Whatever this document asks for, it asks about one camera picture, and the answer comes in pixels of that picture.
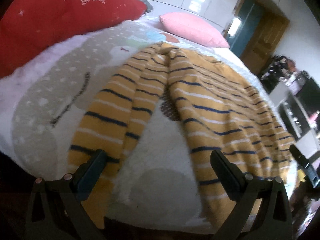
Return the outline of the patterned quilted bedspread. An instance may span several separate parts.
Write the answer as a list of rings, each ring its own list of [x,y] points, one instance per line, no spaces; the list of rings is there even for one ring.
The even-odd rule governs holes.
[[[1,79],[1,150],[45,180],[97,149],[115,159],[83,203],[150,229],[210,234],[231,201],[210,165],[218,148],[242,172],[297,182],[283,127],[259,80],[227,48],[124,21],[46,49]]]

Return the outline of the brown wooden door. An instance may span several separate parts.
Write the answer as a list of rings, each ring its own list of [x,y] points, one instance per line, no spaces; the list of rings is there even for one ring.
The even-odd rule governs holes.
[[[258,75],[271,58],[290,21],[283,16],[266,12],[240,56],[244,65]]]

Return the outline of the yellow striped knit sweater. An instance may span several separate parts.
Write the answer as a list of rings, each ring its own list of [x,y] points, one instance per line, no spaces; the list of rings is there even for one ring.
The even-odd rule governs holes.
[[[86,162],[97,149],[112,158],[84,202],[99,228],[114,179],[166,90],[182,121],[205,213],[213,226],[220,227],[234,206],[209,166],[213,150],[261,179],[287,177],[289,147],[295,140],[248,81],[214,57],[153,44],[129,58],[96,94],[68,153],[73,166]]]

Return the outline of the pink pillow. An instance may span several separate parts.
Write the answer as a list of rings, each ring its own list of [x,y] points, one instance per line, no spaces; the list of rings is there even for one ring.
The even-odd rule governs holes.
[[[187,12],[168,12],[160,15],[164,29],[181,38],[212,48],[230,48],[223,35],[208,22]]]

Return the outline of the black television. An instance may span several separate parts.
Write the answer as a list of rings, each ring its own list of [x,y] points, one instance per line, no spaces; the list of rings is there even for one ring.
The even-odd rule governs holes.
[[[313,78],[309,78],[296,94],[308,116],[320,110],[320,88]]]

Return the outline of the red floral pillow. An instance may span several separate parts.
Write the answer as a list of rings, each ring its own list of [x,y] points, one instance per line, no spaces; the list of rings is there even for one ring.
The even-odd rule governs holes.
[[[14,0],[1,19],[1,77],[56,43],[136,20],[146,10],[140,0]]]

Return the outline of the white shelf unit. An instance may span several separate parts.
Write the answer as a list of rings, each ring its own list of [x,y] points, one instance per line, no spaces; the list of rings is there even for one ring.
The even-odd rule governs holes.
[[[287,131],[296,140],[296,147],[311,161],[319,159],[319,139],[306,110],[298,98],[283,82],[270,92],[269,98],[276,107]]]

